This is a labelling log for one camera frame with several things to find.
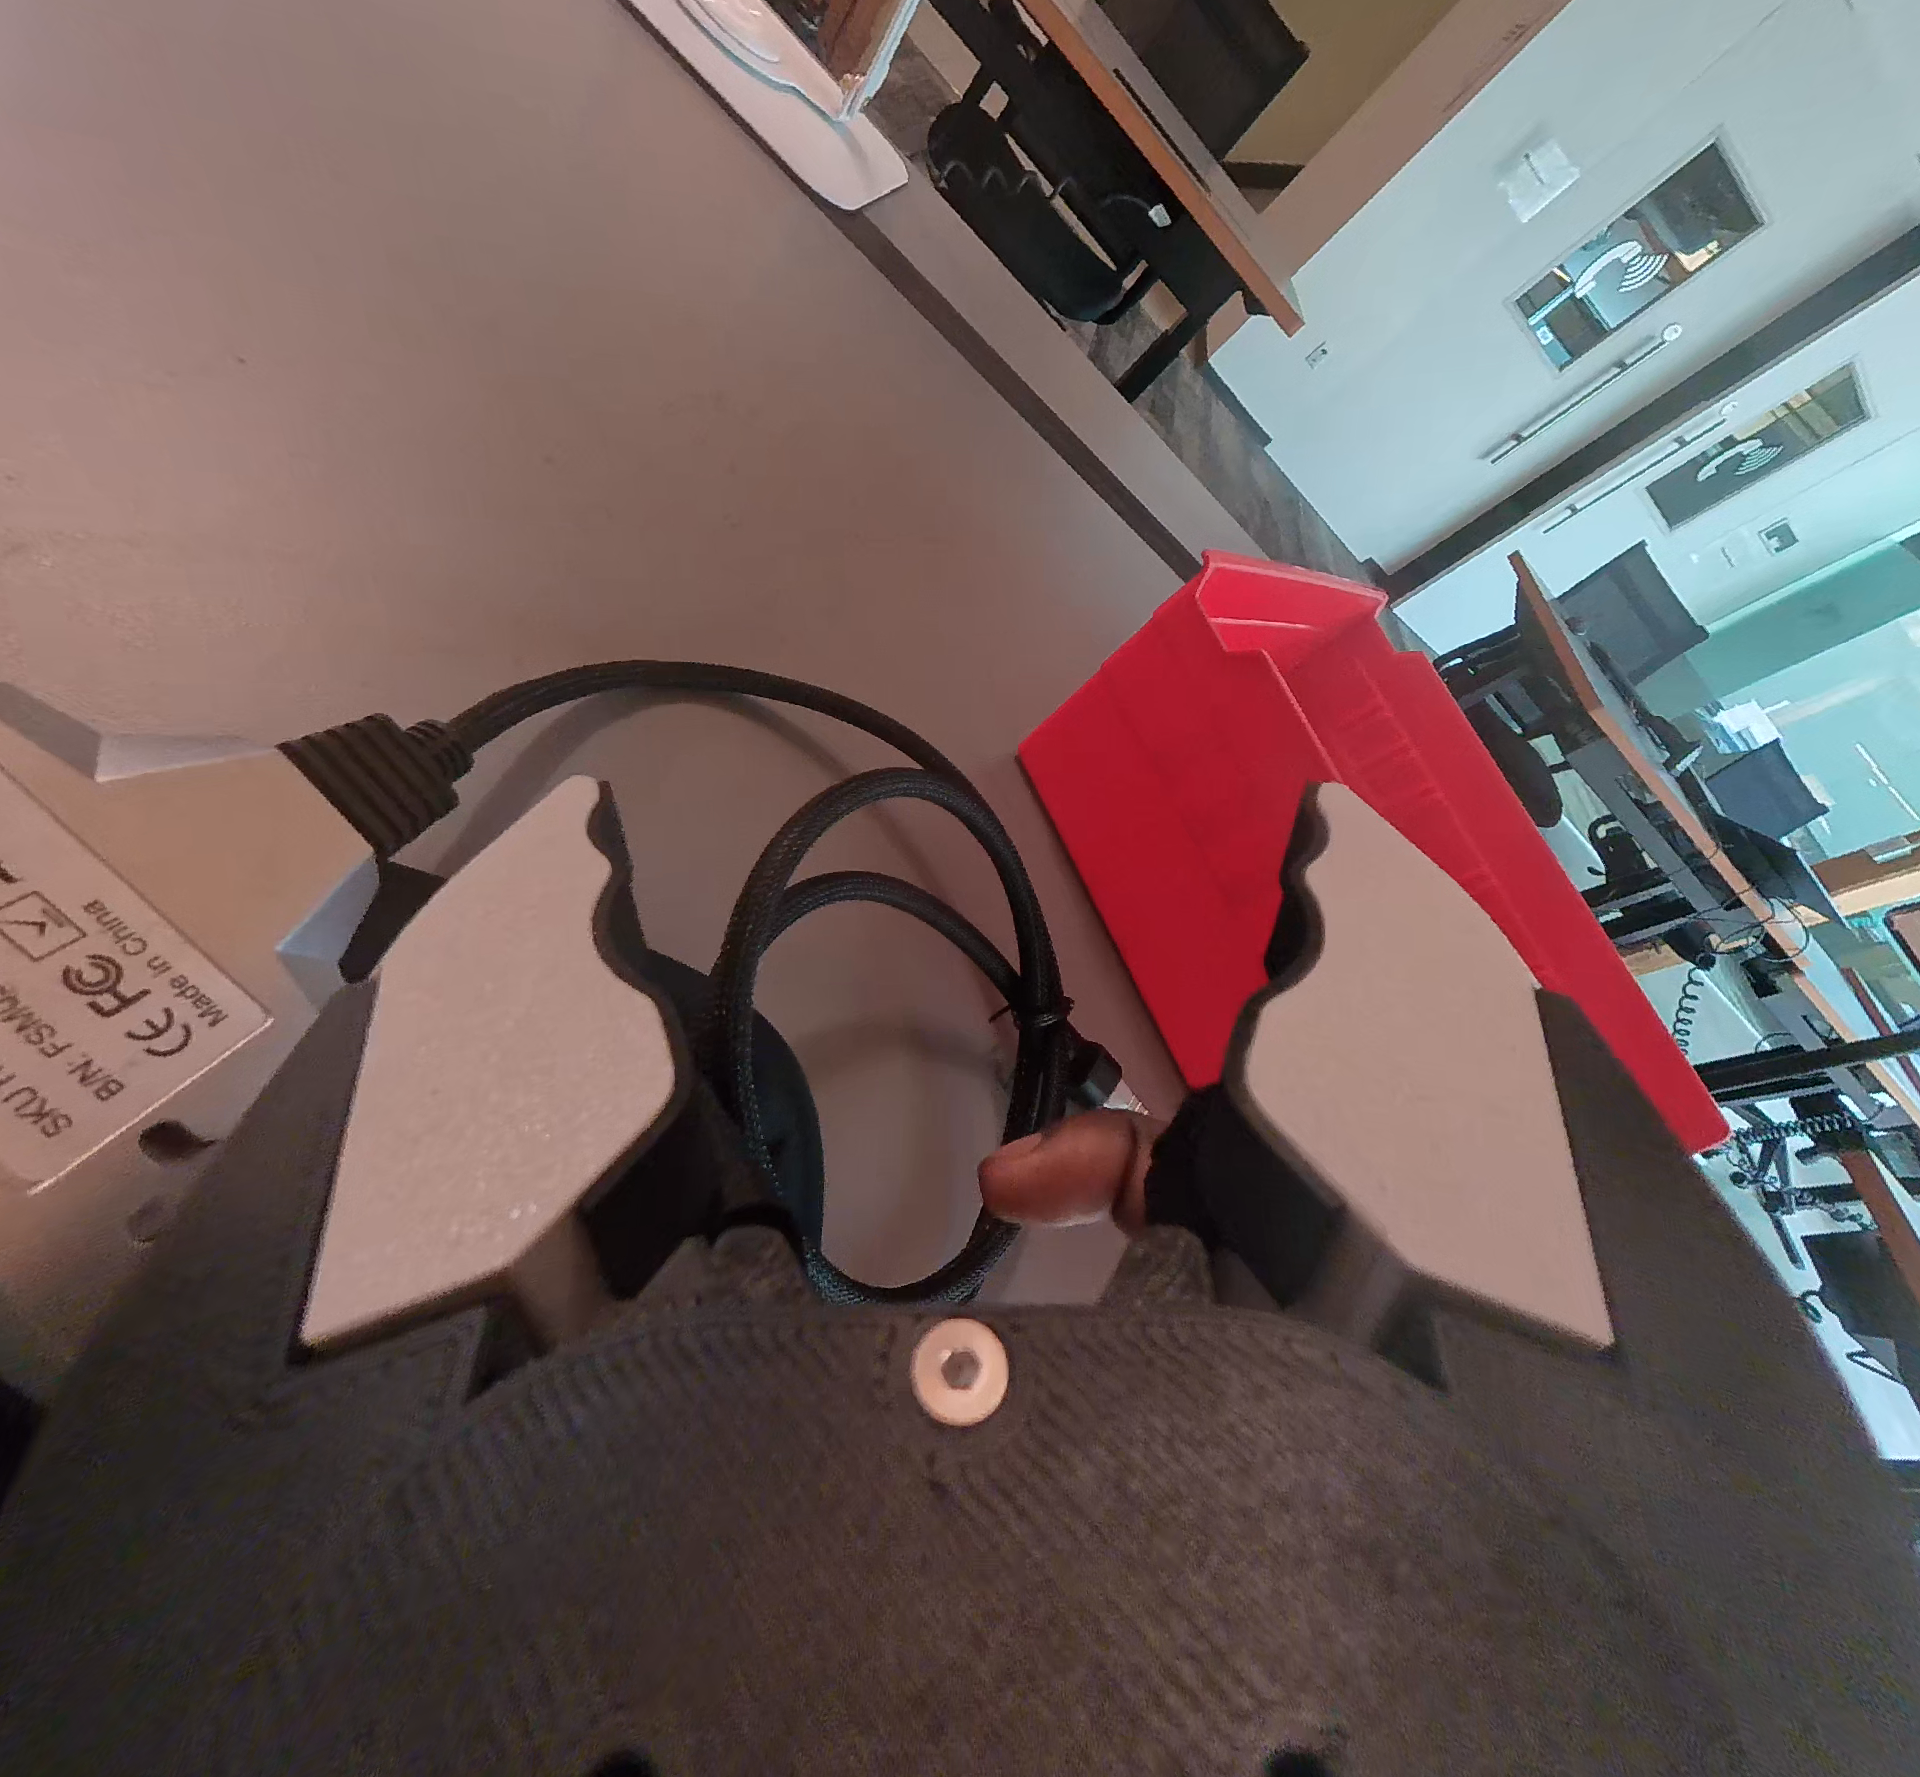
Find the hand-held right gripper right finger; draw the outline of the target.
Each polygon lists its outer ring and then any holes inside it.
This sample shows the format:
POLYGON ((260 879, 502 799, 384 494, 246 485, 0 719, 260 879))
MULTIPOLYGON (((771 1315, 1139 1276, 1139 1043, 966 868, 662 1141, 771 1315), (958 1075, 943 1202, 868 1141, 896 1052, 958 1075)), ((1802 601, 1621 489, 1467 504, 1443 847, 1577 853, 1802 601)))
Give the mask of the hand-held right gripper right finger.
POLYGON ((1538 986, 1344 783, 1302 792, 1264 977, 1220 1075, 1248 1134, 1216 1171, 1222 1242, 1260 1291, 1370 1349, 1443 1309, 1605 1353, 1538 986))

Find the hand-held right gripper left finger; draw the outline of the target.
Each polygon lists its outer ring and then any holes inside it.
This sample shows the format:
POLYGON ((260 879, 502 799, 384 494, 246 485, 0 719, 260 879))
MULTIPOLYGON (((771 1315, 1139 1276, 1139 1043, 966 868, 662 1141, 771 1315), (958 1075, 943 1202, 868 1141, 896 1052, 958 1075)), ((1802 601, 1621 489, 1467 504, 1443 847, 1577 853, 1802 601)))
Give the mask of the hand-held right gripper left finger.
POLYGON ((540 1347, 615 1306, 584 1208, 687 1093, 666 1001, 626 968, 611 789, 568 777, 383 957, 298 1341, 336 1353, 505 1301, 540 1347))

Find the red plastic bin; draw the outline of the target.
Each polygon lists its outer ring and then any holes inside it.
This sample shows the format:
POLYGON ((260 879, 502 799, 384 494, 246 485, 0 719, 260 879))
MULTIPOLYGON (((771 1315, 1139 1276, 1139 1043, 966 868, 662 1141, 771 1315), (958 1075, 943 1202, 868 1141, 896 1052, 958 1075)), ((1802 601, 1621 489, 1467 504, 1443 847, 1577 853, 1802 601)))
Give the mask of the red plastic bin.
POLYGON ((1677 1143, 1726 1121, 1376 588, 1222 552, 1020 741, 1020 764, 1186 1085, 1263 971, 1302 789, 1336 782, 1580 1005, 1677 1143))

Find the grey hdmi hub box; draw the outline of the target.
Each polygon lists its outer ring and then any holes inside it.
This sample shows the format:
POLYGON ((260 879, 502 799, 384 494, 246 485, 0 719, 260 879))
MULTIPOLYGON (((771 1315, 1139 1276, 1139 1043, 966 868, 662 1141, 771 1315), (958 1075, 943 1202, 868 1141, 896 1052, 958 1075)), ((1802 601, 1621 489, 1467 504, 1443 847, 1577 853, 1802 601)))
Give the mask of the grey hdmi hub box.
POLYGON ((165 1203, 342 986, 470 754, 383 713, 262 746, 2 697, 3 1180, 165 1203))

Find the person's right hand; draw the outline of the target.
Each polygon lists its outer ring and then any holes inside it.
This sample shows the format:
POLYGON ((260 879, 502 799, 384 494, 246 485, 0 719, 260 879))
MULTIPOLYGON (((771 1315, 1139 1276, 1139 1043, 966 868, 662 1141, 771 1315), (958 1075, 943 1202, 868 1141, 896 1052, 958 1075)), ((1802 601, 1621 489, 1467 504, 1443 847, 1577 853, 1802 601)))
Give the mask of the person's right hand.
POLYGON ((1136 1110, 1081 1110, 984 1155, 976 1169, 984 1214, 1011 1224, 1146 1224, 1146 1177, 1164 1123, 1136 1110))

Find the wooden office desk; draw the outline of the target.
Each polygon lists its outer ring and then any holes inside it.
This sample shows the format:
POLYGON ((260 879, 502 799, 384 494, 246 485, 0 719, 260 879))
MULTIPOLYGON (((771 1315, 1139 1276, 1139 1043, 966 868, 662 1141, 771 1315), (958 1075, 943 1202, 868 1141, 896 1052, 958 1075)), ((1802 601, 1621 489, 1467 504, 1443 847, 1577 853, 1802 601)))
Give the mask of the wooden office desk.
POLYGON ((1570 733, 1560 741, 1577 777, 1705 920, 1736 939, 1757 934, 1784 963, 1774 992, 1757 992, 1757 1009, 1769 1028, 1817 1059, 1831 1056, 1840 1043, 1861 1040, 1867 1017, 1857 1004, 1822 986, 1822 963, 1810 957, 1807 923, 1789 904, 1767 899, 1738 868, 1649 746, 1622 691, 1577 642, 1552 595, 1520 556, 1512 556, 1509 567, 1517 574, 1517 628, 1538 673, 1577 705, 1570 733))
POLYGON ((1169 323, 1117 378, 1137 401, 1230 301, 1299 331, 1277 272, 1255 252, 1257 214, 1236 176, 1284 185, 1292 165, 1227 165, 1227 150, 1305 62, 1268 0, 930 0, 1000 95, 1039 103, 1070 82, 1158 172, 1188 222, 1208 303, 1169 323))

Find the black monitor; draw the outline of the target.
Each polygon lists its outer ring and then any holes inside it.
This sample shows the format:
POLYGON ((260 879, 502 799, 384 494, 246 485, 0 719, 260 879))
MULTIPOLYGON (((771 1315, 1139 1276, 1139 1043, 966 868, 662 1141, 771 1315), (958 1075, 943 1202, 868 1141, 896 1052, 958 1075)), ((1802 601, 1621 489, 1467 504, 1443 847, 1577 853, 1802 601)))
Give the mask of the black monitor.
POLYGON ((1626 688, 1642 685, 1709 637, 1644 541, 1560 592, 1555 605, 1609 674, 1626 688))

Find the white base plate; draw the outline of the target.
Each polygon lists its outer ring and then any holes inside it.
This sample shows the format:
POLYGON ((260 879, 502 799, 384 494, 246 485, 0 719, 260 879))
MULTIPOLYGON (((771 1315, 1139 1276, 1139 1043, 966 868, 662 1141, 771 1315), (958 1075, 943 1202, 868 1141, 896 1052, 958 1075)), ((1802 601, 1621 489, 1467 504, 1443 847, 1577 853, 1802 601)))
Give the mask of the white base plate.
POLYGON ((859 115, 836 127, 790 92, 760 83, 710 41, 677 0, 617 0, 817 200, 864 210, 905 184, 898 150, 859 115))

